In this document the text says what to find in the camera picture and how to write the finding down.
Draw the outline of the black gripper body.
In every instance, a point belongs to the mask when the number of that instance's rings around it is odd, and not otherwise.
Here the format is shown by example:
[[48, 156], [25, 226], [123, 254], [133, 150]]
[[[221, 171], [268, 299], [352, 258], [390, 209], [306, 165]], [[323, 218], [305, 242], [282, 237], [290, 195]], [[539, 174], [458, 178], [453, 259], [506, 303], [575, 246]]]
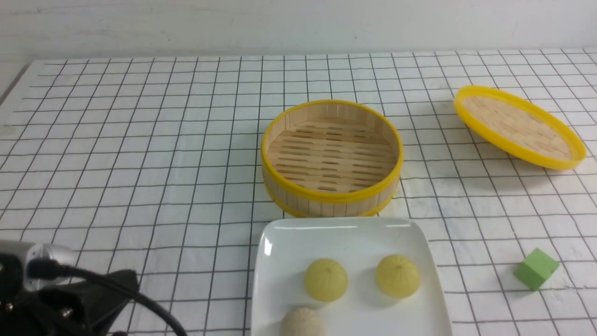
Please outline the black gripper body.
[[106, 336], [130, 298], [91, 281], [27, 292], [21, 272], [1, 271], [2, 336]]

